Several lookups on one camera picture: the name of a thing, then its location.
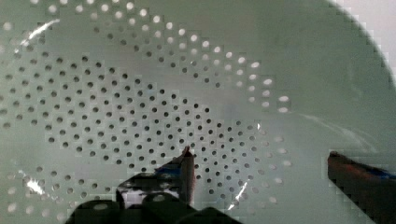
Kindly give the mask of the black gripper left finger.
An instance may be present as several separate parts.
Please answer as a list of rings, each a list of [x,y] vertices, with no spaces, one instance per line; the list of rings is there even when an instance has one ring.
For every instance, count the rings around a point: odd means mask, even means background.
[[[194,156],[185,146],[178,157],[152,173],[139,173],[120,183],[116,188],[116,200],[121,208],[141,204],[152,193],[168,193],[183,203],[190,204],[195,185]]]

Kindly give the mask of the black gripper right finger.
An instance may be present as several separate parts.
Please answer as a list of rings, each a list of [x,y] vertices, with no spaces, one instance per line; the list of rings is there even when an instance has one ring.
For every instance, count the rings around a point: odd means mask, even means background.
[[[375,224],[395,224],[395,175],[336,151],[327,164],[328,178]]]

